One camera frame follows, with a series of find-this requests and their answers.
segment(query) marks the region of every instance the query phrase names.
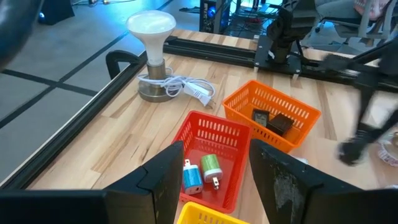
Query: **blue light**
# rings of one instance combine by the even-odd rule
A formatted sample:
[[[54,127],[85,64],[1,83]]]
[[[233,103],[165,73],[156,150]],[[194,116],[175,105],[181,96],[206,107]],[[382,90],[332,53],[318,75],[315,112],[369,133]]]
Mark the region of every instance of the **blue light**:
[[[211,6],[209,10],[207,10],[207,16],[208,17],[213,17],[216,14],[216,7]]]
[[[228,22],[227,21],[225,21],[225,20],[222,20],[221,21],[221,27],[222,28],[224,28],[225,26],[227,26],[228,25]]]

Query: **black object in basket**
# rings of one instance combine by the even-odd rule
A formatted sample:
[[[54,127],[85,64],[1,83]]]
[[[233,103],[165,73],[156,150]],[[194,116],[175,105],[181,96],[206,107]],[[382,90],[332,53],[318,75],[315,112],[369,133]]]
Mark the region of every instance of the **black object in basket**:
[[[265,128],[267,127],[267,123],[269,121],[269,112],[259,109],[253,109],[252,118],[253,121],[263,125]]]
[[[292,127],[293,123],[294,120],[279,113],[267,123],[267,128],[279,136],[283,136]]]

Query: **white power cord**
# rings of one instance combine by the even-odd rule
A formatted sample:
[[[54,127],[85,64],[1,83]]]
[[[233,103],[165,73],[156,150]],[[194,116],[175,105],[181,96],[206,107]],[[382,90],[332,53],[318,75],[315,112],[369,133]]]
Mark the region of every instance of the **white power cord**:
[[[167,67],[171,71],[171,75],[164,80],[151,80],[148,74],[138,75],[138,79],[143,82],[147,82],[153,85],[160,85],[166,90],[166,94],[170,97],[175,97],[183,90],[184,93],[195,97],[200,100],[203,106],[214,103],[212,97],[216,93],[214,86],[207,80],[202,78],[191,78],[183,76],[174,76],[173,69]]]

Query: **yellow basket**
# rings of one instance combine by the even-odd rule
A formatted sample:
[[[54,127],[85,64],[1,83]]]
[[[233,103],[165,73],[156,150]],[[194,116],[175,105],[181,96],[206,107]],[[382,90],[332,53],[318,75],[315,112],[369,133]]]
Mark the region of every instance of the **yellow basket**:
[[[178,224],[248,224],[229,217],[195,202],[188,202],[182,208]]]

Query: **metal lamp base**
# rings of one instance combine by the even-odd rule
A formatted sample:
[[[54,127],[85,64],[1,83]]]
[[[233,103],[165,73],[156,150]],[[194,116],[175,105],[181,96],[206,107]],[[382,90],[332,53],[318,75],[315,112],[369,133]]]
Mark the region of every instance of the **metal lamp base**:
[[[164,80],[167,78],[165,62],[161,65],[152,66],[147,63],[148,66],[148,76],[151,80]],[[144,81],[138,83],[138,93],[143,100],[149,101],[151,103],[161,103],[171,100],[173,97],[166,94],[166,90],[159,85],[149,84]]]
[[[138,83],[138,93],[143,100],[152,103],[161,103],[172,99],[166,94],[165,88],[156,88],[154,85],[143,81]]]

